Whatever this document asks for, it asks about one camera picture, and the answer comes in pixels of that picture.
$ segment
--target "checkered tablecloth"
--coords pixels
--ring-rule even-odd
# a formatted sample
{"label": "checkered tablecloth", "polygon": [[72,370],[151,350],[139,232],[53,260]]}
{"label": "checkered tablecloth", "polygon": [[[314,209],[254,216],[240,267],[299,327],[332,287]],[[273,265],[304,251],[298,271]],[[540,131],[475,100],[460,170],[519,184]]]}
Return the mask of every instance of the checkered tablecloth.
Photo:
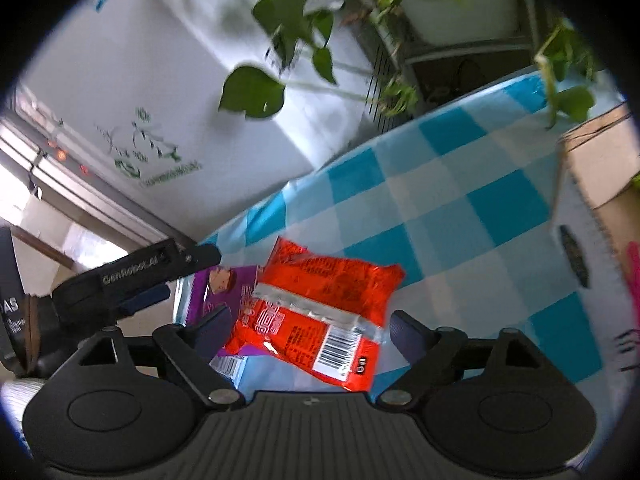
{"label": "checkered tablecloth", "polygon": [[[594,113],[616,102],[598,96]],[[455,326],[471,337],[521,329],[578,383],[605,426],[600,352],[546,226],[556,142],[574,124],[561,118],[548,129],[544,107],[535,74],[478,92],[288,183],[205,241],[229,266],[263,264],[278,235],[317,253],[400,264],[406,277],[390,313],[403,309],[429,327]],[[265,360],[287,365],[256,359],[264,383],[255,387],[273,388]],[[406,365],[384,344],[372,395]],[[281,389],[320,387],[293,372],[285,377]]]}

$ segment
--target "white barcode label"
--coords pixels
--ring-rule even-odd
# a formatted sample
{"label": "white barcode label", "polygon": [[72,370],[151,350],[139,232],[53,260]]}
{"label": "white barcode label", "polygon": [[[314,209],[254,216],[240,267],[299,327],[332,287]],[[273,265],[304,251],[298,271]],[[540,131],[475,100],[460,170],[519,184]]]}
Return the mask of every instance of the white barcode label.
{"label": "white barcode label", "polygon": [[237,388],[242,372],[244,371],[245,361],[246,357],[244,356],[215,356],[209,363],[209,366],[211,366],[211,368],[213,368],[219,374],[222,374],[225,377],[231,379],[231,381]]}
{"label": "white barcode label", "polygon": [[360,334],[330,325],[312,370],[333,379],[344,381],[360,345]]}

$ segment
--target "metal bolt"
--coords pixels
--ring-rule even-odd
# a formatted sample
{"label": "metal bolt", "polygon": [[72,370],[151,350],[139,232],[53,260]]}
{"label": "metal bolt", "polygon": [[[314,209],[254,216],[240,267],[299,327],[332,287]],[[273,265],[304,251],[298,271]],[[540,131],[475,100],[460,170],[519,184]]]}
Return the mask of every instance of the metal bolt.
{"label": "metal bolt", "polygon": [[209,394],[209,400],[214,404],[233,404],[238,399],[240,399],[240,394],[231,389],[213,390]]}
{"label": "metal bolt", "polygon": [[387,390],[380,395],[380,400],[390,406],[404,406],[411,402],[411,394],[404,390]]}

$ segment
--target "purple snack package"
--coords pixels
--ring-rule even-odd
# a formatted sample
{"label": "purple snack package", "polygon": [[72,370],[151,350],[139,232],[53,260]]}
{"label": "purple snack package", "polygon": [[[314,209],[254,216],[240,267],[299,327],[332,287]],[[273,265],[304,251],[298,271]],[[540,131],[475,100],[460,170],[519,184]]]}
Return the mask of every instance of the purple snack package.
{"label": "purple snack package", "polygon": [[[196,324],[220,304],[228,306],[232,319],[238,320],[242,303],[251,301],[258,270],[258,266],[215,266],[196,272],[191,285],[186,324]],[[268,352],[251,345],[245,345],[239,352],[241,356],[266,354]],[[229,353],[221,349],[218,355],[227,356]]]}

